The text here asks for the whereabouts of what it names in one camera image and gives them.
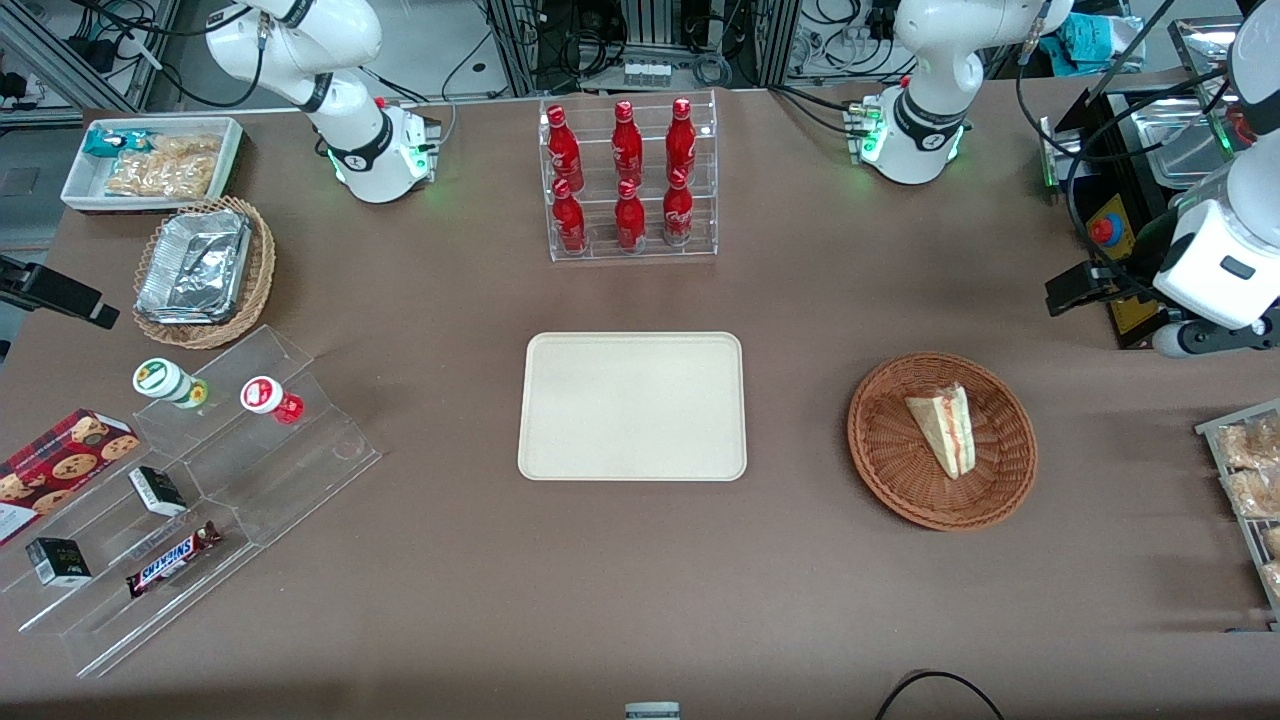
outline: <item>acrylic display stand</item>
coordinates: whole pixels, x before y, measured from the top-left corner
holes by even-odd
[[[692,234],[689,243],[672,247],[662,238],[662,196],[667,192],[667,128],[671,126],[671,104],[677,97],[687,97],[692,104],[694,128],[698,140],[694,143],[694,176],[689,181],[689,191],[694,196]],[[640,136],[644,138],[644,177],[640,186],[640,201],[645,209],[646,237],[644,252],[628,255],[618,247],[617,224],[613,219],[613,206],[618,200],[618,173],[613,167],[613,105],[600,105],[595,97],[557,97],[544,100],[538,126],[538,150],[541,152],[543,200],[547,205],[547,237],[552,260],[630,260],[635,258],[695,258],[716,255],[719,249],[718,215],[716,195],[717,177],[717,126],[716,96],[709,92],[654,92],[627,97],[634,104],[634,117]],[[547,108],[561,105],[570,129],[577,136],[582,154],[582,176],[586,181],[577,201],[582,205],[586,219],[586,252],[570,255],[556,233],[556,219],[552,215],[552,170],[547,141],[550,126],[547,124]]]
[[[24,633],[61,637],[79,676],[105,674],[242,565],[381,457],[325,396],[311,357],[264,325],[193,374],[209,398],[179,410],[156,401],[134,415],[141,447],[95,478],[56,515],[0,550],[0,584]],[[270,375],[302,397],[293,425],[255,415],[239,389]],[[138,465],[163,469],[188,510],[147,511],[129,482]],[[223,539],[170,579],[131,598],[124,578],[212,520]],[[26,544],[36,537],[79,544],[93,579],[50,588],[36,579]]]

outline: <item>coca-cola bottle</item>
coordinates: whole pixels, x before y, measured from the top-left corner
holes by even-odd
[[[644,205],[636,197],[635,181],[618,182],[618,204],[613,217],[618,223],[618,247],[627,255],[644,252]]]
[[[694,195],[685,170],[672,169],[667,181],[671,187],[662,197],[662,238],[672,247],[684,247],[694,224]]]
[[[622,179],[641,182],[644,173],[644,141],[632,115],[631,102],[620,100],[613,106],[613,167]]]
[[[552,217],[556,218],[556,233],[561,237],[564,252],[581,255],[586,252],[586,222],[582,218],[582,206],[573,197],[568,181],[556,178],[552,183],[552,193],[556,200],[552,202]]]
[[[677,97],[671,104],[671,127],[667,128],[667,177],[671,170],[680,168],[685,170],[685,177],[694,174],[694,141],[698,140],[698,131],[694,122],[689,119],[692,113],[687,97]]]
[[[582,154],[577,149],[573,131],[564,123],[564,108],[552,105],[547,109],[547,122],[552,126],[547,150],[552,155],[552,169],[556,177],[568,181],[571,192],[582,190]]]

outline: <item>wicker basket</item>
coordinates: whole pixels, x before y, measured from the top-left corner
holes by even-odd
[[[960,383],[969,396],[977,465],[952,480],[924,441],[908,397]],[[884,505],[936,530],[977,530],[1009,518],[1036,482],[1036,436],[1009,386],[941,352],[895,357],[872,370],[849,407],[858,474]]]
[[[236,197],[200,202],[178,210],[178,214],[212,213],[214,210],[236,210],[253,220],[253,236],[248,243],[244,279],[241,282],[239,307],[232,319],[221,325],[161,325],[145,319],[134,310],[133,320],[151,340],[178,345],[188,350],[209,350],[227,345],[244,334],[253,328],[259,315],[262,314],[266,296],[271,292],[271,273],[275,270],[275,241],[271,238],[271,228],[266,227],[262,215],[259,215],[252,205]],[[147,268],[151,266],[151,254],[155,252],[157,237],[160,237],[160,228],[151,233],[151,241],[142,251],[142,261],[138,263],[138,272],[133,275],[134,292],[142,290],[142,281],[147,277]]]

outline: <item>table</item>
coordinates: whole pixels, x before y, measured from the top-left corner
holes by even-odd
[[[1028,83],[1059,117],[1079,86]],[[860,96],[841,92],[840,96]],[[274,229],[264,320],[312,352],[385,457],[106,678],[5,624],[0,715],[95,717],[869,717],[908,671],[1011,717],[1274,716],[1276,643],[1192,425],[1280,395],[1276,356],[1114,350],[1103,309],[1050,319],[1082,259],[1041,199],[1012,86],[925,187],[849,167],[763,91],[719,92],[719,258],[547,258],[536,102],[466,106],[439,182],[362,205],[298,114],[242,115],[234,192]],[[118,307],[151,217],[68,211],[49,264]],[[746,474],[730,484],[531,483],[516,469],[525,345],[544,331],[728,331],[744,346]],[[915,350],[1000,374],[1039,438],[1007,521],[928,532],[852,469],[858,380]],[[0,452],[73,407],[128,416],[166,350],[32,315],[0,373]],[[929,680],[896,717],[980,717]]]

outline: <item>red emergency stop button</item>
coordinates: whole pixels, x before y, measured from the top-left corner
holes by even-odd
[[[1098,218],[1089,225],[1089,238],[1098,245],[1111,240],[1114,232],[1115,225],[1111,224],[1108,218]]]

